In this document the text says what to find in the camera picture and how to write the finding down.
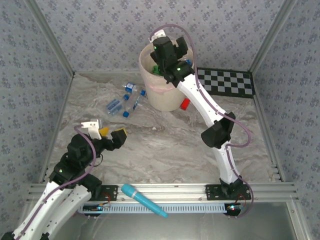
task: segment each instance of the green object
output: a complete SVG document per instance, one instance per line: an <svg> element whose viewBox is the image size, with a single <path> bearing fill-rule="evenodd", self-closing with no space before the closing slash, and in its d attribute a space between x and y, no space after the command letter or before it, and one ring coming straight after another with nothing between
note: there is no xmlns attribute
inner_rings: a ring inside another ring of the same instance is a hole
<svg viewBox="0 0 320 240"><path fill-rule="evenodd" d="M159 66L158 66L158 65L153 66L152 73L153 73L154 75L163 76L163 75L159 72Z"/></svg>

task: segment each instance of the yellow object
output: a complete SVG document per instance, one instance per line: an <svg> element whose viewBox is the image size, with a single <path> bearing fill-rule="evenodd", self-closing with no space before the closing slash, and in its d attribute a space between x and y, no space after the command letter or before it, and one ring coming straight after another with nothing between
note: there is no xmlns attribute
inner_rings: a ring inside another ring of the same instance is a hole
<svg viewBox="0 0 320 240"><path fill-rule="evenodd" d="M108 132L109 132L108 127L104 127L104 128L99 129L99 133L101 134L102 137L107 136Z"/></svg>
<svg viewBox="0 0 320 240"><path fill-rule="evenodd" d="M117 129L117 130L115 130L115 132L117 132L117 131L121 131L121 130L123 130L124 131L124 134L126 135L126 136L128 136L128 133L127 133L127 131L126 131L126 129L123 127L123 128L119 128L119 129Z"/></svg>

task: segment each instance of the small bottle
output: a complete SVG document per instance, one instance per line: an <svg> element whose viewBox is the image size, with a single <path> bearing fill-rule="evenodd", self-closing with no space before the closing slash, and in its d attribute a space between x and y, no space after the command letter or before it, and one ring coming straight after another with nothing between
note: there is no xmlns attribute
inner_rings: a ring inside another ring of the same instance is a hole
<svg viewBox="0 0 320 240"><path fill-rule="evenodd" d="M111 115L115 115L119 112L123 107L125 102L129 99L129 95L125 94L120 99L113 99L107 106L105 106L107 113Z"/></svg>
<svg viewBox="0 0 320 240"><path fill-rule="evenodd" d="M135 92L138 92L140 93L141 96L146 95L146 91L137 84L128 82L124 87L125 87L125 91L127 91L128 93L133 94Z"/></svg>
<svg viewBox="0 0 320 240"><path fill-rule="evenodd" d="M129 115L136 109L141 96L143 96L143 95L139 94L137 92L131 94L131 96L129 97L129 100L126 101L126 103L124 105L123 116L125 118L129 117Z"/></svg>

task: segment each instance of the checkerboard pattern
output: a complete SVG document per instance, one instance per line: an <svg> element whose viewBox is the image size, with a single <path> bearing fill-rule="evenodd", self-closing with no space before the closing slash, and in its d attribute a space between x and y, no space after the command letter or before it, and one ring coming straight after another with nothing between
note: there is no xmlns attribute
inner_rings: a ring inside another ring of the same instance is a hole
<svg viewBox="0 0 320 240"><path fill-rule="evenodd" d="M198 68L198 78L210 95L253 98L251 72Z"/></svg>

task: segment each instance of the patterned wallpaper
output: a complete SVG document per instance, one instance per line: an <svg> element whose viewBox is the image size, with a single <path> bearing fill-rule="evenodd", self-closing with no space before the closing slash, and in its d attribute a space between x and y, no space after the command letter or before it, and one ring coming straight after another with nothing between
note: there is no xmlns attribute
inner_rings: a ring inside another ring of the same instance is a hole
<svg viewBox="0 0 320 240"><path fill-rule="evenodd" d="M255 76L287 181L320 239L320 2L298 0Z"/></svg>
<svg viewBox="0 0 320 240"><path fill-rule="evenodd" d="M69 77L23 0L0 3L0 237L38 181Z"/></svg>
<svg viewBox="0 0 320 240"><path fill-rule="evenodd" d="M137 69L149 34L167 23L190 32L199 66L247 70L283 0L37 2L74 71Z"/></svg>

